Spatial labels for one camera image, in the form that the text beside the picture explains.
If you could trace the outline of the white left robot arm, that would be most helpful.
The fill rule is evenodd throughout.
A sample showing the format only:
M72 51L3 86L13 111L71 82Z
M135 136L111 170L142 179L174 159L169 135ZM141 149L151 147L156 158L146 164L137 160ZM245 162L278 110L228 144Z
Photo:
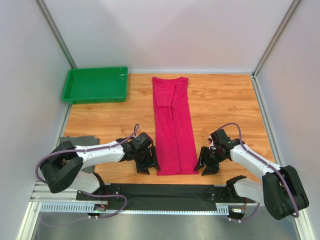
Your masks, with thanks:
M63 142L39 161L35 173L43 176L39 181L47 184L53 194L73 189L99 201L107 193L107 186L97 173L87 173L83 169L124 161L135 161L136 171L140 174L149 174L150 168L161 169L152 138L142 132L92 146Z

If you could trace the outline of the magenta t shirt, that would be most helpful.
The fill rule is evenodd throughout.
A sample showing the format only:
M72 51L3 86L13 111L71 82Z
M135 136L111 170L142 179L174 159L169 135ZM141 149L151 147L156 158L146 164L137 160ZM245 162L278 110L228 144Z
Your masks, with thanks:
M188 102L188 79L152 78L158 176L196 175L198 162Z

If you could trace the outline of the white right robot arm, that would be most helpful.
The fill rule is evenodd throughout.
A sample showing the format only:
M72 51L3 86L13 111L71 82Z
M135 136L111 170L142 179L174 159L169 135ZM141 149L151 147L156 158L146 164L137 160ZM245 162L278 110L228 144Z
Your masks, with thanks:
M225 160L235 162L260 179L252 181L240 175L227 181L225 196L231 202L247 198L263 204L276 220L288 216L297 218L309 206L309 199L297 170L267 160L245 144L242 137L231 139L223 128L210 134L209 146L203 146L195 170L203 175L214 175Z

